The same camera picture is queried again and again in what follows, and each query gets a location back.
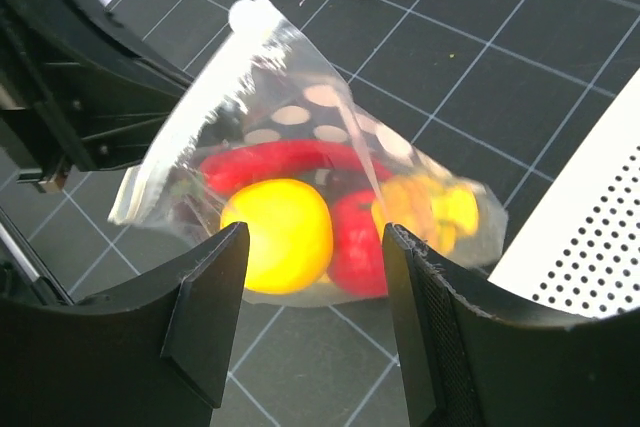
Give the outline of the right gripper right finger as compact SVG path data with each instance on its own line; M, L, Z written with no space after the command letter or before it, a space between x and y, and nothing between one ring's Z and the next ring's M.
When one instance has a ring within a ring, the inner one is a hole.
M382 241L413 426L635 426L639 314L589 319L519 297L399 225Z

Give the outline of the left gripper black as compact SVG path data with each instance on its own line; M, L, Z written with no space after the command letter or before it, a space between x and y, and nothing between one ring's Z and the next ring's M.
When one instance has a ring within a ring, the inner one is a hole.
M1 0L1 144L40 192L138 164L190 83L100 0Z

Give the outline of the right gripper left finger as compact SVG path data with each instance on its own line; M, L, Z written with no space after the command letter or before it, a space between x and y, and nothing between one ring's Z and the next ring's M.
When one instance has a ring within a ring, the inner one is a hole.
M226 385L248 260L234 223L71 305L1 267L5 426L207 426Z

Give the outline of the red apple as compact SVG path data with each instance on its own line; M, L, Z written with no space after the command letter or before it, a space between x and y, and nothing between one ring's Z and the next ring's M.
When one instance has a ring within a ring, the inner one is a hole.
M371 215L372 190L352 192L333 204L334 252L328 275L349 294L361 298L388 294L381 240Z

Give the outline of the yellow banana bunch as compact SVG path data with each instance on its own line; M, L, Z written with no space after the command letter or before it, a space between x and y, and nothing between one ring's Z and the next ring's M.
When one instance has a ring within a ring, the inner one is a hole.
M451 253L459 239L474 236L479 228L471 187L446 185L423 173L383 182L371 215L379 234L389 222L400 224L441 254Z

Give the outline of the white perforated plastic basket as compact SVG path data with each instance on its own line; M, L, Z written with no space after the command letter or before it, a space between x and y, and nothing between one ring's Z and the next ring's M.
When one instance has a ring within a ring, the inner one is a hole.
M633 76L524 223L491 283L584 317L638 308L639 130Z

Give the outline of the red chili pepper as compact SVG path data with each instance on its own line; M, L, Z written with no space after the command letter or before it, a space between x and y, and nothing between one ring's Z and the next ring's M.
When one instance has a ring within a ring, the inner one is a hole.
M245 146L210 155L199 173L213 191L230 196L264 180L292 177L317 170L363 170L356 151L335 142L295 139Z

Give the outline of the yellow round fruit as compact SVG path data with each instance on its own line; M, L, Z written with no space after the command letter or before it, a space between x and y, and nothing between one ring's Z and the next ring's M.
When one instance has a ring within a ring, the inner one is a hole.
M328 205L311 185L287 178L251 184L235 193L220 226L247 224L250 235L247 290L288 295L326 272L334 251Z

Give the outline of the polka dot zip bag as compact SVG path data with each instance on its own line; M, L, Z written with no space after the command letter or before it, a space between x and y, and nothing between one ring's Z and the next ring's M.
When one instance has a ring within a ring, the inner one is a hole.
M248 226L244 296L324 307L384 297L382 239L398 224L459 266L503 251L508 215L359 107L269 0L238 0L230 32L129 168L109 219L197 244Z

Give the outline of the black grid mat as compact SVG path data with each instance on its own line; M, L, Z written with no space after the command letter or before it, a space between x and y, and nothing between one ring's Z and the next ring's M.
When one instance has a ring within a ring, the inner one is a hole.
M191 86L228 37L236 1L101 3ZM495 195L508 215L502 254L469 269L488 282L589 132L639 78L639 0L269 1L359 107ZM193 244L112 223L122 179L138 164L72 169L60 191L40 192L18 181L1 144L1 223L35 268L15 268L24 286L75 304L212 237ZM413 426L388 294L294 307L249 302L243 289L222 403L207 426Z

